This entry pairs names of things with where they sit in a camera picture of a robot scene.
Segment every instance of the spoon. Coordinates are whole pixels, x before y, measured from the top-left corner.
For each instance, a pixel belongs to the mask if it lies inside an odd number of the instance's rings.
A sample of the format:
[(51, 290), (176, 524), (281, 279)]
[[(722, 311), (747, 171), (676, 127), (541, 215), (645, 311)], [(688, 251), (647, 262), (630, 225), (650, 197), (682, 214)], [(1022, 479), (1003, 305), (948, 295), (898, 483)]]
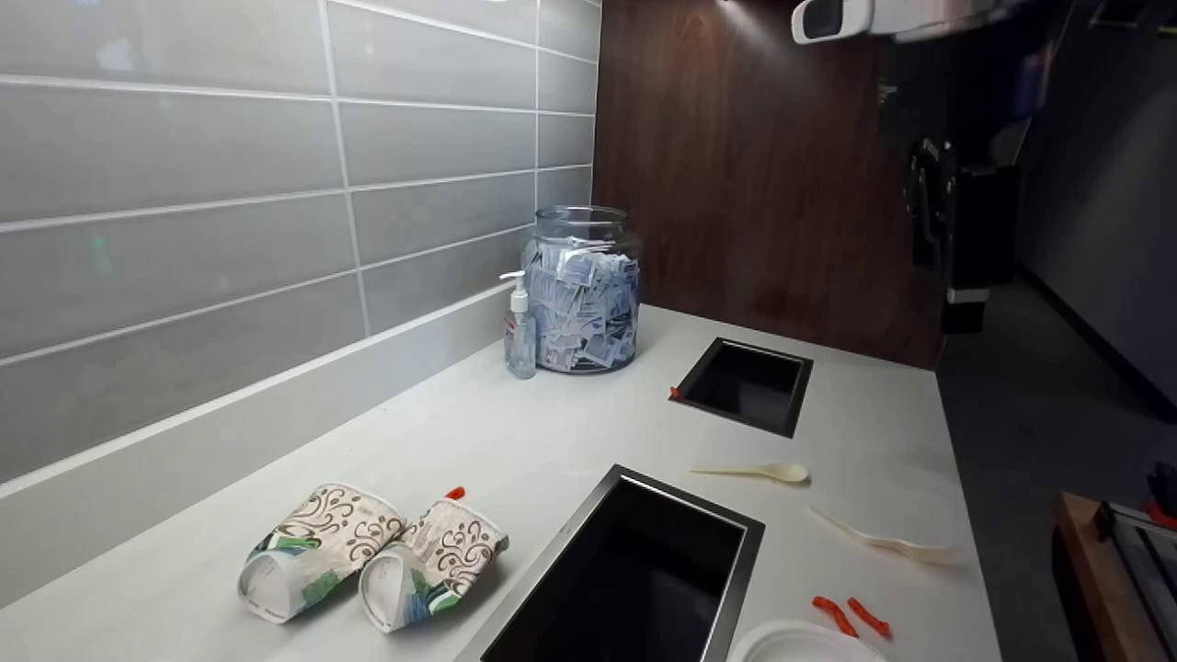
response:
[(805, 462), (762, 462), (762, 467), (713, 467), (697, 475), (726, 475), (726, 479), (751, 479), (751, 483), (777, 483), (777, 486), (810, 486)]

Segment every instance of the wall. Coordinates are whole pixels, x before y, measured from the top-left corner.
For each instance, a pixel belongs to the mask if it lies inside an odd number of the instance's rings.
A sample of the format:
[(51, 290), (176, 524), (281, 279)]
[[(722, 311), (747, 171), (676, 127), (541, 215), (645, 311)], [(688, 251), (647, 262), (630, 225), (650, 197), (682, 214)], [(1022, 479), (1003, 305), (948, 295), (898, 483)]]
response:
[(481, 290), (590, 197), (590, 0), (0, 6), (0, 479)]
[(788, 19), (788, 0), (611, 0), (595, 197), (633, 214), (650, 301), (926, 363), (943, 310), (913, 268), (878, 60), (799, 47)]
[(1091, 16), (1080, 2), (1038, 122), (1019, 257), (1174, 414), (1177, 44)]

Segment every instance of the square sink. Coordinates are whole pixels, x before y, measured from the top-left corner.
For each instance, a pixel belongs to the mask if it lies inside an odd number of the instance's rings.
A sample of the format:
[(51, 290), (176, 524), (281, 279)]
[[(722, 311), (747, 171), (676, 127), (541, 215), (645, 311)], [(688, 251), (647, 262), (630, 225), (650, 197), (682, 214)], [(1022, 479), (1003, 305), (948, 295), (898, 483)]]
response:
[(675, 402), (793, 437), (815, 360), (718, 338)]
[(767, 524), (616, 467), (474, 642), (490, 662), (722, 662)]

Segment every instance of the dark wood panel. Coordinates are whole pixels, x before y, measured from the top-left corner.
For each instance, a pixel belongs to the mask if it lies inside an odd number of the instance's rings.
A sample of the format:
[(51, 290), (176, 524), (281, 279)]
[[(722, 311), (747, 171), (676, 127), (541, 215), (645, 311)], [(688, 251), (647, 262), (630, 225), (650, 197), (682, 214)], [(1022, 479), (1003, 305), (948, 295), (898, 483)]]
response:
[(795, 47), (788, 11), (606, 0), (595, 197), (633, 214), (655, 305), (930, 363), (878, 61)]

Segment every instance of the black sink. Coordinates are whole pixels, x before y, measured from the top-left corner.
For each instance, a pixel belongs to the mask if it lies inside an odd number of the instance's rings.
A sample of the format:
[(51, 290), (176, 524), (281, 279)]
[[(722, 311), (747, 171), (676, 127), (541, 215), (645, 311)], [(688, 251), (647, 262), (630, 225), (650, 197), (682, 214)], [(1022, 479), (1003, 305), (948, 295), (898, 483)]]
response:
[(675, 402), (793, 437), (815, 360), (718, 338)]
[(722, 662), (762, 521), (616, 467), (541, 581), (481, 636), (493, 662)]

